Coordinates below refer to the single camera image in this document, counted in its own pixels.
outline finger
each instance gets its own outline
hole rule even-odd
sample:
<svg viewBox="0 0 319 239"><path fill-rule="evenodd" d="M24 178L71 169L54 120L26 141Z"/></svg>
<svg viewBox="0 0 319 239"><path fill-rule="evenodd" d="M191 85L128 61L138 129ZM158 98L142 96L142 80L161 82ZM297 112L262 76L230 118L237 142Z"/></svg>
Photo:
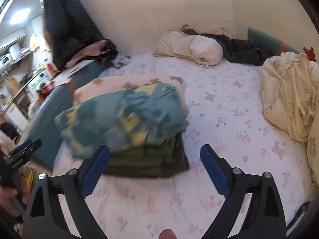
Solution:
<svg viewBox="0 0 319 239"><path fill-rule="evenodd" d="M177 239L171 229L165 229L159 234L159 239Z"/></svg>
<svg viewBox="0 0 319 239"><path fill-rule="evenodd" d="M23 197L22 197L22 202L23 204L28 204L29 202L29 198L30 198L30 194L24 194Z"/></svg>
<svg viewBox="0 0 319 239"><path fill-rule="evenodd" d="M19 211L14 206L11 199L0 198L0 205L13 217L20 216Z"/></svg>
<svg viewBox="0 0 319 239"><path fill-rule="evenodd" d="M17 189L0 187L0 197L10 199L18 194Z"/></svg>
<svg viewBox="0 0 319 239"><path fill-rule="evenodd" d="M29 201L30 194L28 191L27 183L23 177L21 177L21 187L22 187L22 192L23 192L22 202L24 204L27 204Z"/></svg>

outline kitchen cabinet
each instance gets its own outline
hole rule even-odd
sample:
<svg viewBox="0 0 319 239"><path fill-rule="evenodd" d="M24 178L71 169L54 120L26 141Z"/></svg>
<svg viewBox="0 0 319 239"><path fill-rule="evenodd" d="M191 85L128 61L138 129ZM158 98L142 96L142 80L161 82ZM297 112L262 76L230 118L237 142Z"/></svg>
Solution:
<svg viewBox="0 0 319 239"><path fill-rule="evenodd" d="M4 37L0 40L0 56L9 53L9 47L15 43L20 45L24 41L26 33L24 29L17 30L16 32Z"/></svg>

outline cream comforter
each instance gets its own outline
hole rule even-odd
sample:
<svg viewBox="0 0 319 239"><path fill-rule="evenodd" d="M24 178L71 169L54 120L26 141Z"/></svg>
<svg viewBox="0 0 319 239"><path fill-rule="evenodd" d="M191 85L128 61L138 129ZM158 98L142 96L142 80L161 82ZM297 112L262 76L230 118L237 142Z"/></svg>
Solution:
<svg viewBox="0 0 319 239"><path fill-rule="evenodd" d="M282 53L267 59L262 67L261 97L264 116L307 145L313 180L319 184L319 66L306 54Z"/></svg>

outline mattress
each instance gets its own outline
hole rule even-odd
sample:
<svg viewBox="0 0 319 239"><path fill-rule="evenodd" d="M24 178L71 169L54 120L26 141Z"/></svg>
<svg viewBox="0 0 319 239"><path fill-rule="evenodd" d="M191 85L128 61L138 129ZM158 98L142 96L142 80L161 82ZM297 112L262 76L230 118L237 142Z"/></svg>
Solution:
<svg viewBox="0 0 319 239"><path fill-rule="evenodd" d="M132 179L102 175L85 201L108 238L158 238L167 228L177 238L201 238L224 203L200 162L200 148L209 144L232 167L245 173L272 173L284 208L286 223L309 200L312 183L306 147L263 116L260 99L261 67L229 63L205 69L179 58L133 58L102 76L148 74L181 76L187 84L189 127L183 134L190 171L170 179ZM77 168L62 143L54 175ZM231 235L239 232L251 195L247 194ZM78 235L65 198L60 202L71 233Z"/></svg>

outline floral bed sheet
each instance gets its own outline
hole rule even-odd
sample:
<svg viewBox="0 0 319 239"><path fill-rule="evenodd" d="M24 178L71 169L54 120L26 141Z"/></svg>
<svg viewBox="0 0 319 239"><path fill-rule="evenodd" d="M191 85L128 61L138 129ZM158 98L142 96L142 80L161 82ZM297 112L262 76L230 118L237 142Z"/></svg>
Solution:
<svg viewBox="0 0 319 239"><path fill-rule="evenodd" d="M312 183L306 147L263 116L260 99L261 67L223 60L205 69L179 58L133 57L120 69L110 68L103 76L148 74L181 76L187 84L189 127L183 134L190 171L170 179L130 179L103 175L85 201L110 239L158 238L167 228L179 239L200 239L219 212L224 198L215 190L203 164L204 144L245 173L274 176L282 200L286 223L299 206L309 200ZM62 143L54 175L79 167ZM231 235L239 232L251 195L245 196ZM70 231L79 236L65 198L60 197Z"/></svg>

